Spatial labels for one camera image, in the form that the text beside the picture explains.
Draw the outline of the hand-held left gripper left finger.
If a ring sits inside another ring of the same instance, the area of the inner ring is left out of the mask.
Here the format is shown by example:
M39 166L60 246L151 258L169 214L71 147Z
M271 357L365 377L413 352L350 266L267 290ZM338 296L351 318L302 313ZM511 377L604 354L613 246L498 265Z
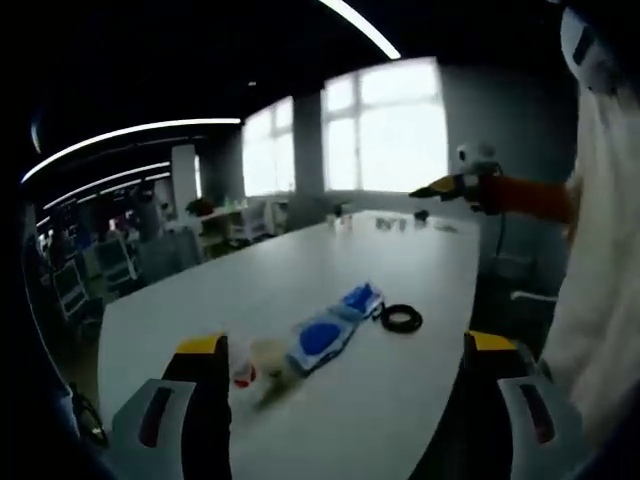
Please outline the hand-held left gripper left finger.
M119 479L230 479L227 336L181 343L112 419L110 462Z

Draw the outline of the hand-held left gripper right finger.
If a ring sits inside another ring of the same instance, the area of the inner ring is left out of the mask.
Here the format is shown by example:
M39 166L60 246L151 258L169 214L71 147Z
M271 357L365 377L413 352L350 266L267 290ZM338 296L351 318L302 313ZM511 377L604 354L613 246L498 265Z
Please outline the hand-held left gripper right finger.
M465 466L470 479L573 479L586 462L577 410L505 337L464 336Z

